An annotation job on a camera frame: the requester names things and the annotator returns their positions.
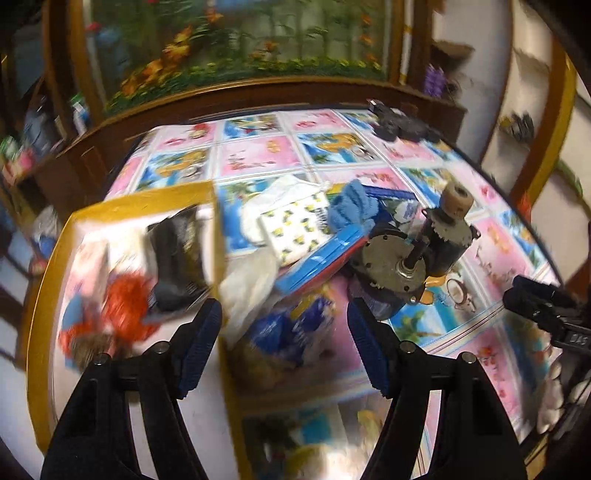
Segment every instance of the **floor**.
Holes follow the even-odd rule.
[[[33,255],[30,246],[19,233],[14,236],[9,252],[24,266],[28,265]],[[25,302],[28,281],[5,259],[0,260],[0,283],[16,299]],[[22,326],[21,330],[25,331],[26,327]],[[16,329],[0,317],[0,351],[17,359],[13,362],[5,355],[0,356],[0,378],[3,383],[3,388],[0,389],[0,437],[29,475],[39,478],[43,455],[35,443],[27,407],[25,372],[20,368],[23,367],[27,338],[27,335],[19,335]]]

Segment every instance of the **table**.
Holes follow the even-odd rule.
[[[384,142],[373,134],[374,121],[365,110],[315,109],[158,127],[128,158],[106,198],[214,180],[231,261],[254,248],[240,232],[240,206],[284,173],[315,182],[359,179],[410,190],[425,207],[435,206],[446,182],[455,177],[474,195],[467,220],[482,237],[446,282],[432,288],[433,305],[405,306],[387,323],[401,339],[429,353],[473,352],[523,441],[535,426],[538,389],[557,352],[533,323],[506,311],[501,298],[515,275],[558,284],[555,270],[531,228],[461,154],[444,143]],[[301,468],[319,454],[330,456],[331,474],[357,472],[373,449],[374,427],[379,431],[389,401],[369,384],[347,329],[346,286],[339,275],[330,281],[338,313],[328,355],[270,393],[238,391],[247,454],[259,478],[281,478],[282,468]],[[428,469],[437,400],[433,393],[416,475]],[[289,460],[284,460],[286,452]]]

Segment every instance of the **purple object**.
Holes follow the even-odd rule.
[[[423,93],[425,95],[433,95],[433,88],[435,85],[437,70],[431,64],[427,67],[425,72],[425,83],[423,84]]]
[[[446,82],[445,73],[443,72],[443,69],[439,67],[433,76],[433,90],[431,91],[431,96],[441,97]]]

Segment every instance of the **blue towel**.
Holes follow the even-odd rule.
[[[327,215],[333,233],[348,225],[359,225],[367,235],[374,227],[372,217],[378,213],[378,201],[369,197],[358,179],[352,180],[330,205]]]

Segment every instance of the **white plastic bag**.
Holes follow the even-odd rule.
[[[269,297],[279,264],[270,247],[233,260],[220,284],[222,306],[228,317],[220,334],[232,349],[256,319]]]
[[[258,223],[259,217],[292,202],[322,192],[327,186],[300,180],[286,174],[274,181],[269,188],[248,200],[240,209],[240,230],[253,245],[264,245],[265,237]]]

